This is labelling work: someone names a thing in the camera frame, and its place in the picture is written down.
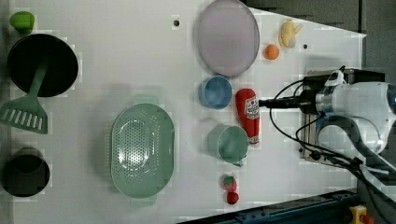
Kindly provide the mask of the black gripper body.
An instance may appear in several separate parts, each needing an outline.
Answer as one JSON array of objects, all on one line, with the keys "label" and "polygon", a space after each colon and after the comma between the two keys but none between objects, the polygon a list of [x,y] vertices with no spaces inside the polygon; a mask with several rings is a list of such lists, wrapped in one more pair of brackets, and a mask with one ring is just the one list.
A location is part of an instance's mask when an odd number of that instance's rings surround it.
[{"label": "black gripper body", "polygon": [[259,107],[289,109],[299,108],[305,114],[317,114],[316,104],[314,101],[300,96],[290,96],[278,99],[260,100]]}]

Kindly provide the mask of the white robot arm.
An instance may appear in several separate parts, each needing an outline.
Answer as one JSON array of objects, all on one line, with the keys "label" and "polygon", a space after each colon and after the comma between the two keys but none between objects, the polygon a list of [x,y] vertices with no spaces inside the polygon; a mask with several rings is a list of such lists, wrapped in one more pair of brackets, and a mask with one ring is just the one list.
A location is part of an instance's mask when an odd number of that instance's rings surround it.
[{"label": "white robot arm", "polygon": [[260,107],[299,108],[315,115],[315,143],[292,139],[313,155],[380,188],[395,185],[395,166],[381,156],[395,123],[395,87],[386,82],[325,84],[298,96],[260,100]]}]

